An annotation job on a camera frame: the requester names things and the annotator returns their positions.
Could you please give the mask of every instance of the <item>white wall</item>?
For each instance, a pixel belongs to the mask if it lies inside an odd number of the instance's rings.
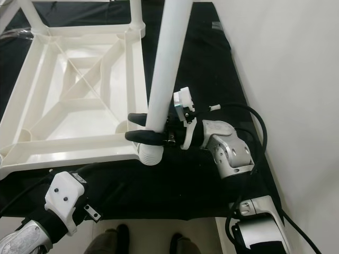
[[[247,100],[265,120],[283,205],[323,253],[338,253],[339,2],[213,2]],[[288,234],[296,253],[313,253]]]

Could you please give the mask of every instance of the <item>black cloth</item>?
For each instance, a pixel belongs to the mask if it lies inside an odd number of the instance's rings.
[[[35,3],[48,26],[120,24],[130,22],[129,3]],[[150,93],[157,42],[163,11],[162,1],[143,1],[146,36],[142,39],[147,96]],[[206,108],[225,102],[246,103],[224,32],[218,29],[219,18],[212,3],[194,3],[185,39],[175,91],[189,86],[195,107]],[[7,29],[27,27],[20,10]],[[0,41],[0,116],[8,102],[31,41]],[[204,119],[226,121],[255,133],[251,116],[241,109],[213,111]],[[253,150],[256,142],[239,131],[239,136]],[[64,167],[65,170],[77,167]],[[0,207],[26,187],[35,183],[48,169],[15,172],[0,182]],[[225,216],[227,204],[237,193],[224,191],[217,167],[208,151],[190,148],[182,151],[166,148],[163,160],[147,167],[137,160],[102,164],[87,179],[91,205],[104,219],[165,218],[192,219]],[[40,186],[12,206],[7,216],[25,216],[44,205],[48,186]],[[276,186],[265,161],[255,176],[255,185],[245,198],[271,194],[280,205]]]

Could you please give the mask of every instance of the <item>black shoe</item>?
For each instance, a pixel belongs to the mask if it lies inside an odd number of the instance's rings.
[[[178,240],[180,238],[182,238],[182,234],[179,234],[179,233],[176,233],[172,236],[172,239],[171,239],[171,245],[169,247],[169,254],[176,254],[176,250],[177,250],[177,245],[178,245]]]
[[[118,243],[117,243],[117,254],[128,254],[129,250],[129,230],[124,224],[117,227],[118,232]]]

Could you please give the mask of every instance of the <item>white floor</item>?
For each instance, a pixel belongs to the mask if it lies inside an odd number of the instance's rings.
[[[0,237],[13,232],[21,218],[2,218]],[[83,254],[89,243],[106,229],[116,228],[124,223],[130,229],[130,254],[168,254],[173,234],[179,232],[190,238],[202,254],[222,254],[215,218],[190,221],[180,220],[111,220],[95,224],[85,221],[78,226],[78,232],[65,236],[49,252],[51,254]]]

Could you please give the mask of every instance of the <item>white plastic frame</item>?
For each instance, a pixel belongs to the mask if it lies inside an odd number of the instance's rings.
[[[128,113],[146,113],[141,0],[131,24],[49,28],[19,0],[34,39],[0,123],[0,179],[18,170],[138,159]]]

